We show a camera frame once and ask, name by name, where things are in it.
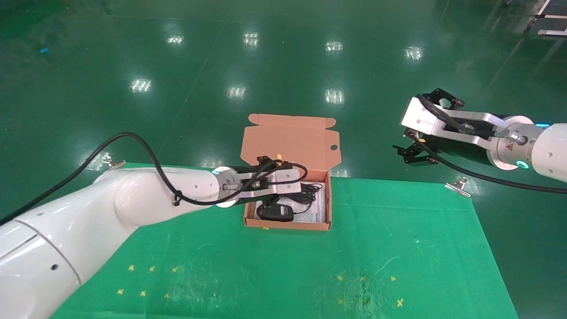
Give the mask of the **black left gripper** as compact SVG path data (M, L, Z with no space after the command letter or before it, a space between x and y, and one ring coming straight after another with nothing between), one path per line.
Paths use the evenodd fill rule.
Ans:
M278 168L278 159L273 160L268 156L260 156L256 158L258 161L258 168ZM266 207L277 207L281 209L281 203L278 201L280 197L254 197L254 198L242 198L241 203L248 205L249 208L247 210L256 211L259 206L266 206Z

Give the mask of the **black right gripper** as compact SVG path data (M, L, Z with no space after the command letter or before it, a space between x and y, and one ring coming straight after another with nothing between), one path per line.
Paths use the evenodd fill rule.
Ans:
M431 93L423 93L422 96L444 109L461 109L465 105L464 101L440 88L434 89ZM425 135L425 133L411 128L406 128L403 136L408 138L411 138L411 136L417 137L420 143L426 144L434 154L445 153L452 157L464 158L482 165L492 165L487 150L474 144ZM396 149L397 155L401 156L407 165L429 166L439 164L435 158L420 147L418 143L415 143L415 141L406 148L397 145L393 145L393 148Z

